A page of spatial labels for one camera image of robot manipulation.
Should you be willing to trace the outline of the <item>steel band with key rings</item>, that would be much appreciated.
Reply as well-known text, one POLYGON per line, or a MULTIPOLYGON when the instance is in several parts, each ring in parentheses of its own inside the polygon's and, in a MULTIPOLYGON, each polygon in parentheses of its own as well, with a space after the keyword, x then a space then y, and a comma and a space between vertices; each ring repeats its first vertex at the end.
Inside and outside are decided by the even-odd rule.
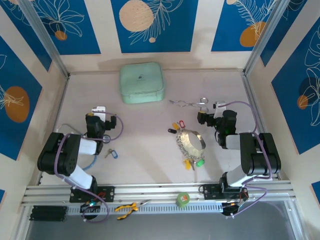
POLYGON ((206 143, 197 131, 182 129, 176 136, 176 143, 187 159, 197 162, 204 156, 206 143))

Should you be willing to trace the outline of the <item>aluminium frame post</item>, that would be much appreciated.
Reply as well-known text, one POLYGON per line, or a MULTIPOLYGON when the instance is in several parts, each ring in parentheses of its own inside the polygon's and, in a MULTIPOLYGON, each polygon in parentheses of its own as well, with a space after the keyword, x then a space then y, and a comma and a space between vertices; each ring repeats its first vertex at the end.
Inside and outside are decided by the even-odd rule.
POLYGON ((262 30, 262 33, 258 38, 245 67, 243 68, 243 74, 245 77, 248 77, 252 72, 257 60, 260 58, 262 51, 264 50, 272 33, 278 25, 289 1, 290 0, 276 0, 275 7, 270 13, 270 16, 262 30))
POLYGON ((70 74, 65 64, 63 63, 54 42, 52 41, 36 10, 34 9, 32 3, 29 0, 17 0, 17 2, 25 18, 27 19, 33 31, 40 40, 41 44, 49 54, 50 58, 53 60, 56 67, 66 78, 66 80, 68 80, 70 74))

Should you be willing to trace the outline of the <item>mint green zipper case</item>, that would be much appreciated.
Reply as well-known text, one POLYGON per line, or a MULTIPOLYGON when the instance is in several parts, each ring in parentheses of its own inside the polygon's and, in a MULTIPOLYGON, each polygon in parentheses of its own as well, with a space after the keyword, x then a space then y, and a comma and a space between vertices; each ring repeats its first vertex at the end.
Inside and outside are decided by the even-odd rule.
POLYGON ((158 102, 165 98, 165 79, 157 62, 127 64, 119 71, 119 91, 125 104, 158 102))

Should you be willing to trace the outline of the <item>key with green tag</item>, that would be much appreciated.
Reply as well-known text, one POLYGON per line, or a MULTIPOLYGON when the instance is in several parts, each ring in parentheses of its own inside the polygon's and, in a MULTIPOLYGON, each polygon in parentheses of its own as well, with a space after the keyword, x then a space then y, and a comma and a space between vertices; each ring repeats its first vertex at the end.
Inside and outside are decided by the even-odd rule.
POLYGON ((189 160, 189 163, 190 163, 190 165, 191 165, 192 170, 195 171, 196 167, 199 168, 199 167, 201 167, 202 165, 205 164, 205 159, 204 159, 204 158, 201 158, 201 159, 199 159, 198 161, 195 161, 195 160, 193 160, 193 159, 190 159, 190 160, 189 160))

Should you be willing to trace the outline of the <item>yellow and black pliers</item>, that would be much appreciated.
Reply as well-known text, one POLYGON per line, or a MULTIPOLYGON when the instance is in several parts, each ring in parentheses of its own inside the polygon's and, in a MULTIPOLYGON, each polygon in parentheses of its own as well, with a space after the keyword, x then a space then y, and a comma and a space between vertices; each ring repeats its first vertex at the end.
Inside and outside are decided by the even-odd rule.
POLYGON ((119 212, 120 210, 124 210, 124 209, 129 209, 129 211, 125 215, 117 217, 117 220, 121 221, 121 220, 126 219, 133 212, 137 212, 140 207, 148 204, 150 201, 151 201, 151 199, 147 199, 147 200, 143 200, 140 202, 133 202, 132 204, 124 204, 124 205, 120 205, 120 206, 116 207, 114 210, 115 212, 119 212))

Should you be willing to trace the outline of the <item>black ribbed block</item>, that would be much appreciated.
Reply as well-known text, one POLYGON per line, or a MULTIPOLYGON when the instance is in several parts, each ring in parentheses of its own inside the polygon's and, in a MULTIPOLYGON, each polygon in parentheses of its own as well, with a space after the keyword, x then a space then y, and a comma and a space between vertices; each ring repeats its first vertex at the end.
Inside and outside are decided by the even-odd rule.
POLYGON ((40 222, 64 222, 68 208, 66 206, 34 205, 29 220, 40 222))

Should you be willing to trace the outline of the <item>aluminium mounting rail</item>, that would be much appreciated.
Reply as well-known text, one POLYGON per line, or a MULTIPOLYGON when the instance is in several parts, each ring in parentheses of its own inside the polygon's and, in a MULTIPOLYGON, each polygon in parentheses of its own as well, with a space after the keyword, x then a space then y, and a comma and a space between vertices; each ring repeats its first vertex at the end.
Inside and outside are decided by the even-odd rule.
MULTIPOLYGON (((165 183, 165 184, 116 184, 113 205, 130 204, 151 200, 153 204, 173 204, 179 193, 190 196, 191 203, 204 202, 205 195, 199 192, 203 183, 165 183)), ((267 190, 263 201, 295 200, 296 194, 289 180, 256 181, 248 185, 249 201, 257 200, 267 190)), ((28 186, 21 200, 22 206, 72 206, 71 188, 67 185, 28 186)))

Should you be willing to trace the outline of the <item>green tape roll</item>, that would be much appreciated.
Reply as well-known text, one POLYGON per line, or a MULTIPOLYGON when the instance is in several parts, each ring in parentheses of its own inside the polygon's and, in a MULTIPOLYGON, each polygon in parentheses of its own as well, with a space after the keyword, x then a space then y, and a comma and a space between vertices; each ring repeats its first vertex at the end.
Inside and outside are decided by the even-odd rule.
POLYGON ((190 202, 190 195, 187 192, 180 192, 175 200, 179 208, 184 208, 190 202))

